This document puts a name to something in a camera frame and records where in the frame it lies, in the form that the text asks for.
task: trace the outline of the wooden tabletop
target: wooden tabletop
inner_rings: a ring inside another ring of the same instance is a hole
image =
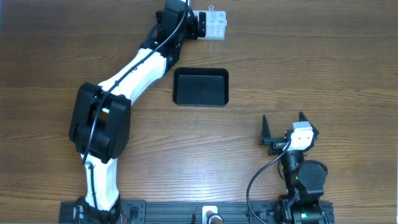
[[[58,222],[86,194],[68,139],[76,93],[135,55],[164,0],[5,0],[0,38],[0,222]],[[398,1],[194,0],[226,11],[225,41],[186,41],[180,60],[131,111],[118,161],[122,199],[245,201],[273,157],[258,146],[262,115],[283,136],[299,111],[320,135],[308,159],[329,168],[324,201],[337,223],[395,223]],[[223,108],[172,101],[178,67],[229,71]],[[276,166],[252,200],[285,193]]]

